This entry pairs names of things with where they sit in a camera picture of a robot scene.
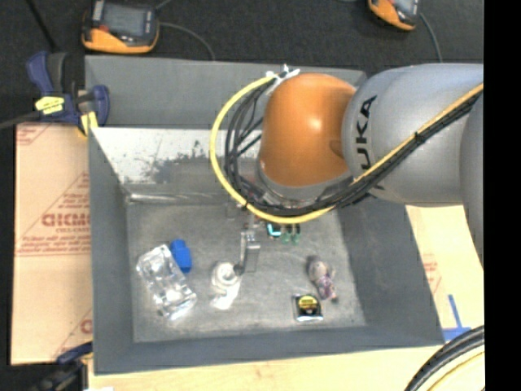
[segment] blue clamp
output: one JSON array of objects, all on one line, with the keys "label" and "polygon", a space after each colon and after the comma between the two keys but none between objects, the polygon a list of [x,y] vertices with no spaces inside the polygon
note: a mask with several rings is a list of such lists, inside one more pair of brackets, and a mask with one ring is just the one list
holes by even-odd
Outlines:
[{"label": "blue clamp", "polygon": [[192,257],[185,241],[183,239],[175,239],[170,244],[170,252],[183,274],[188,274],[192,269]]},{"label": "blue clamp", "polygon": [[90,92],[79,97],[76,94],[64,93],[61,80],[66,56],[67,54],[64,52],[48,54],[46,51],[40,51],[29,58],[25,68],[29,80],[38,87],[42,98],[49,96],[63,100],[62,103],[53,106],[52,110],[37,109],[40,113],[40,121],[70,123],[78,126],[86,134],[86,122],[83,118],[89,113],[80,111],[78,104],[94,102],[97,125],[104,125],[110,109],[108,88],[94,86]]}]

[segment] kuka logo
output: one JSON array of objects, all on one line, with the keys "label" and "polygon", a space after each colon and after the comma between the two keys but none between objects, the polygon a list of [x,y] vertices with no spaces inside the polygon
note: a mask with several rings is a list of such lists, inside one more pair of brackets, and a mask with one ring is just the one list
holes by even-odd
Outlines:
[{"label": "kuka logo", "polygon": [[364,157],[364,162],[360,163],[360,166],[363,170],[367,170],[371,167],[371,161],[369,159],[369,153],[367,152],[367,137],[364,136],[364,133],[367,130],[367,126],[369,124],[369,115],[370,115],[370,107],[371,104],[376,100],[376,96],[374,95],[370,99],[367,99],[364,103],[362,103],[360,108],[360,115],[358,116],[357,121],[357,132],[358,136],[356,139],[357,145],[361,145],[357,148],[358,155],[362,155]]},{"label": "kuka logo", "polygon": [[90,215],[87,213],[48,213],[42,216],[42,225],[56,226],[88,226]]}]

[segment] blue object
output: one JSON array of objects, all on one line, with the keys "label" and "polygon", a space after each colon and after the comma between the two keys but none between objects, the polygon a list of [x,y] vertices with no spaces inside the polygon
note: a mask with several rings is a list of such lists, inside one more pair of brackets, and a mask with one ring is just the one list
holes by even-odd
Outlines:
[{"label": "blue object", "polygon": [[458,309],[456,308],[456,301],[452,294],[449,294],[450,307],[453,311],[454,318],[456,319],[456,327],[443,329],[443,336],[446,342],[453,340],[454,338],[468,332],[471,327],[463,326],[461,319],[459,318]]},{"label": "blue object", "polygon": [[183,239],[175,239],[170,244],[170,252],[183,274],[188,274],[192,269],[192,257],[185,241]]},{"label": "blue object", "polygon": [[56,359],[56,362],[59,365],[66,365],[70,362],[76,361],[77,359],[81,358],[82,356],[85,356],[87,354],[92,353],[93,347],[92,347],[92,341],[84,343],[83,345],[79,345],[75,348],[72,348],[65,352],[64,354],[61,354]]},{"label": "blue object", "polygon": [[91,92],[81,97],[64,93],[61,79],[66,55],[63,52],[48,54],[46,51],[40,51],[29,58],[25,67],[29,80],[38,87],[42,97],[59,96],[64,100],[59,111],[51,114],[40,112],[40,121],[70,123],[78,126],[85,133],[81,122],[83,112],[77,108],[77,104],[81,101],[93,100],[96,120],[99,125],[104,125],[110,108],[108,88],[106,86],[94,86]]}]

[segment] clear plastic container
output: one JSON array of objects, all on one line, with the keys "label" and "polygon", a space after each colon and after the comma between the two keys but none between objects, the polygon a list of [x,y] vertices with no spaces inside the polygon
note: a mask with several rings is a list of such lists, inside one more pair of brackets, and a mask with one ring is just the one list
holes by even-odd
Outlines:
[{"label": "clear plastic container", "polygon": [[144,279],[159,313],[165,318],[178,319],[197,302],[197,295],[188,287],[166,244],[144,253],[138,260],[136,271]]}]

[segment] orange device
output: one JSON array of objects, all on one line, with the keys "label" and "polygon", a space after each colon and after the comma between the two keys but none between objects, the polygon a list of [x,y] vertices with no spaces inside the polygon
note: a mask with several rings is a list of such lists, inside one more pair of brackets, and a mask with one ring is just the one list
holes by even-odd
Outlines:
[{"label": "orange device", "polygon": [[159,29],[153,7],[94,0],[83,17],[81,41],[92,51],[143,54],[154,48]]},{"label": "orange device", "polygon": [[419,17],[419,0],[367,0],[380,19],[405,31],[413,30]]}]

